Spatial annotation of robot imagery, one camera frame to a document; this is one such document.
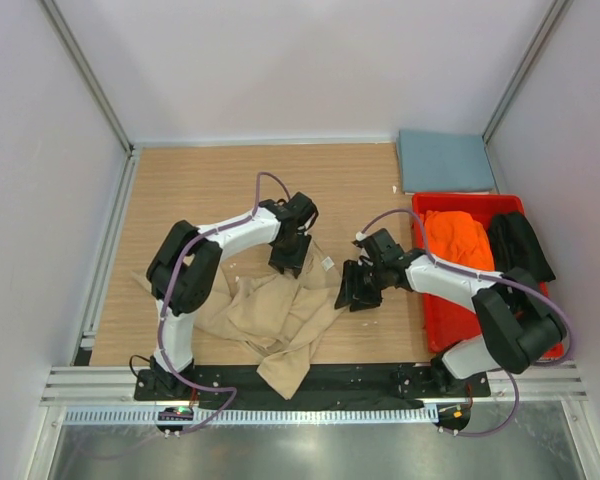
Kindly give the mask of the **aluminium front rail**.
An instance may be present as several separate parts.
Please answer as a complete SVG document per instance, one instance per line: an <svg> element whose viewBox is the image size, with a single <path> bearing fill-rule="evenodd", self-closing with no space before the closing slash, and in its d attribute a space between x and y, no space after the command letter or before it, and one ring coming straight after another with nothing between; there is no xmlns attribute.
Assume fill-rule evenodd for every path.
<svg viewBox="0 0 600 480"><path fill-rule="evenodd" d="M519 393L522 401L582 401L587 398L584 383L573 362L551 368L531 367L508 378L501 371L487 373L484 383L490 394L473 394L476 403L511 401ZM136 379L122 366L53 367L45 382L39 404L50 406L126 406L136 404Z"/></svg>

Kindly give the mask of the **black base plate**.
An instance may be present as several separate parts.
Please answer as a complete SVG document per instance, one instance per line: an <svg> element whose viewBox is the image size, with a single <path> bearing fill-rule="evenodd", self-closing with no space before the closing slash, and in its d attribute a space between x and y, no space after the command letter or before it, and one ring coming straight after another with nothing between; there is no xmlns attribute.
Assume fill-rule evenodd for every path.
<svg viewBox="0 0 600 480"><path fill-rule="evenodd" d="M386 364L317 364L310 367L291 399L277 393L248 365L202 365L181 374L186 384L175 379L161 382L150 369L138 373L134 398L139 401L187 400L193 383L214 390L224 387L237 389L236 400L246 408L257 404L315 403L334 401L338 396L372 399L380 397L420 399L461 397L468 393L475 397L490 395L484 372L465 380L450 380L443 387L429 365L420 363Z"/></svg>

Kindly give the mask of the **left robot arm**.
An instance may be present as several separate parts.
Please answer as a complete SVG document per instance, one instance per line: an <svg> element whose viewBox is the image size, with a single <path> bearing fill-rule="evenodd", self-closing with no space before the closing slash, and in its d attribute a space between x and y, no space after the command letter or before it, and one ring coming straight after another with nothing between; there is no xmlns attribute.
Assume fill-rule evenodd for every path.
<svg viewBox="0 0 600 480"><path fill-rule="evenodd" d="M219 265L252 247L268 244L268 264L299 276L308 252L309 230L319 216L301 192L290 200L267 199L254 210L223 222L174 224L151 261L146 279L156 301L159 338L150 368L157 387L169 399L184 398L192 387L191 340L196 311L209 298Z"/></svg>

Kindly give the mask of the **left aluminium frame post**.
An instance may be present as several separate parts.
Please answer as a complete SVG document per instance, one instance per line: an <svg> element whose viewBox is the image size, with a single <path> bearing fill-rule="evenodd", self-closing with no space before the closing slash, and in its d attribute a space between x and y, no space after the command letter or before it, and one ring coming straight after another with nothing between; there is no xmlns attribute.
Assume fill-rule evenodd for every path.
<svg viewBox="0 0 600 480"><path fill-rule="evenodd" d="M38 0L37 4L49 21L51 28L65 49L70 61L76 68L78 75L82 79L87 91L111 129L114 137L122 147L125 155L130 157L134 150L133 143L129 139L129 136L115 113L111 102L97 79L89 60L83 52L83 49L75 37L69 23L65 19L64 14L61 12L57 2L54 0Z"/></svg>

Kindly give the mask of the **right aluminium frame post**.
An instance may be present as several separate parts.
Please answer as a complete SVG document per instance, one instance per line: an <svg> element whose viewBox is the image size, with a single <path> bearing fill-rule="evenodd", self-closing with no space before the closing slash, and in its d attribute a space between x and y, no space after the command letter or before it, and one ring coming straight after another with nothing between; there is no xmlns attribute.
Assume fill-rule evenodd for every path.
<svg viewBox="0 0 600 480"><path fill-rule="evenodd" d="M502 96L486 124L482 133L485 145L489 144L499 129L514 100L523 89L524 84L530 77L535 65L540 60L572 4L572 0L553 0L550 2L546 13L532 35L511 79L507 83Z"/></svg>

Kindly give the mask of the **orange t shirt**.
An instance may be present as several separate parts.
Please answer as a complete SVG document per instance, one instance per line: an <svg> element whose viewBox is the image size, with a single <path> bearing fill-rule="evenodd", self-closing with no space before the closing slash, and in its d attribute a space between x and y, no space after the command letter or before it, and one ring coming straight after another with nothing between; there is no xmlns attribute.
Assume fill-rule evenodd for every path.
<svg viewBox="0 0 600 480"><path fill-rule="evenodd" d="M495 269L487 232L469 213L427 211L421 218L434 255L477 270Z"/></svg>

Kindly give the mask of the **black t shirt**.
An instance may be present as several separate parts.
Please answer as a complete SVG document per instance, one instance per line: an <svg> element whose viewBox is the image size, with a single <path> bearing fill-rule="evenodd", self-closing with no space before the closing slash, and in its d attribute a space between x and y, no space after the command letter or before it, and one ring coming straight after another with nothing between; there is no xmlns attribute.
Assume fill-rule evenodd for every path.
<svg viewBox="0 0 600 480"><path fill-rule="evenodd" d="M487 236L496 271L508 272L519 267L538 283L556 279L532 225L521 212L494 215Z"/></svg>

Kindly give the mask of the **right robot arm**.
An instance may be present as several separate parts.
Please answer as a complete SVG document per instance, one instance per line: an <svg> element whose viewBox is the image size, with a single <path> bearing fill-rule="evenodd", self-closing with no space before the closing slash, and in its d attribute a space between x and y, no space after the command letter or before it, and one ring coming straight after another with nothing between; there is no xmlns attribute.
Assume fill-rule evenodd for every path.
<svg viewBox="0 0 600 480"><path fill-rule="evenodd" d="M377 308L387 288L431 295L473 313L480 332L433 357L430 381L452 396L470 377L501 369L521 374L567 336L557 308L524 269L486 272L446 262L423 248L404 250L380 229L354 242L361 254L347 260L335 308Z"/></svg>

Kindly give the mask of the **aluminium frame post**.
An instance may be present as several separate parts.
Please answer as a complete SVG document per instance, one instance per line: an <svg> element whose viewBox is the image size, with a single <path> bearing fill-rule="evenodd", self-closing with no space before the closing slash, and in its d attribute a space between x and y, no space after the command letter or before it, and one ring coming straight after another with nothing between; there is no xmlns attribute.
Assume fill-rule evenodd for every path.
<svg viewBox="0 0 600 480"><path fill-rule="evenodd" d="M64 14L61 12L57 2L54 0L38 0L37 4L49 21L51 28L65 49L70 61L76 68L78 75L82 79L87 91L111 129L114 137L122 147L125 155L130 157L134 150L133 143L129 139L129 136L115 113L111 102L97 79L89 60L83 52L83 49L75 37L69 23L65 19Z"/></svg>
<svg viewBox="0 0 600 480"><path fill-rule="evenodd" d="M482 133L485 145L489 144L499 129L514 100L523 89L524 84L530 77L535 65L540 60L572 4L572 0L553 0L550 2L546 13L532 35L511 79L507 83L502 96L486 124Z"/></svg>

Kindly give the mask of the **folded blue t shirt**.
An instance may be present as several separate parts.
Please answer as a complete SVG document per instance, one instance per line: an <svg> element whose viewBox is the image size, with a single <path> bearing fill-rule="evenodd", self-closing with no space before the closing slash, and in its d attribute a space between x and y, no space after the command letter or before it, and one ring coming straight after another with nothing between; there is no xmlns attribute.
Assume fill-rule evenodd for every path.
<svg viewBox="0 0 600 480"><path fill-rule="evenodd" d="M480 135L400 130L396 139L405 193L485 192L495 180Z"/></svg>

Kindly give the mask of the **beige t shirt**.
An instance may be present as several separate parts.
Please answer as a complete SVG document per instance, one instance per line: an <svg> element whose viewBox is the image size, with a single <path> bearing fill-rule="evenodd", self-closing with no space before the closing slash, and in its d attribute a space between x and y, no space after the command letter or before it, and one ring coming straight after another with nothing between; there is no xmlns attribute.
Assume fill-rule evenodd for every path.
<svg viewBox="0 0 600 480"><path fill-rule="evenodd" d="M258 360L257 374L290 400L308 374L324 333L343 312L334 307L340 286L333 260L314 241L298 277L240 276L231 290L225 269L219 268L199 310L167 315L154 356L163 369L168 368L162 357L166 355L182 372L194 359L193 334L199 329L242 345Z"/></svg>

